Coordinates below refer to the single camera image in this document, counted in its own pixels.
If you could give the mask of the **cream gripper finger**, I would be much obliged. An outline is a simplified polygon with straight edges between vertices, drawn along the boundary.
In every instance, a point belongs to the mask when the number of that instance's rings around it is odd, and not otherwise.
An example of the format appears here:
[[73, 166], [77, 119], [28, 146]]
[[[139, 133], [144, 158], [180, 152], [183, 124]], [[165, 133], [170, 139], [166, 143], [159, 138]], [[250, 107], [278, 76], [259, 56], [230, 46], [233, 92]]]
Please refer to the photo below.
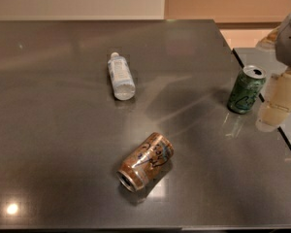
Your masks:
[[277, 129], [291, 114], [291, 67], [280, 75], [272, 74], [260, 106], [256, 127], [262, 132]]
[[274, 51], [278, 30], [279, 27], [273, 29], [267, 36], [265, 36], [256, 44], [255, 48], [263, 51]]

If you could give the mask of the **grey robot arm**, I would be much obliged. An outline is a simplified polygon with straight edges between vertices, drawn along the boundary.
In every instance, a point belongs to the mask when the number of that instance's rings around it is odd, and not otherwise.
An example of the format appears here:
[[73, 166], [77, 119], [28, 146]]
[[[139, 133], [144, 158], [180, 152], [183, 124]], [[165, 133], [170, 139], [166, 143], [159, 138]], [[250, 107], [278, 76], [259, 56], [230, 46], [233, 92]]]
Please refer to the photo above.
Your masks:
[[291, 114], [291, 12], [278, 28], [275, 57], [286, 66], [280, 75], [272, 74], [265, 89], [256, 127], [262, 132], [278, 128]]

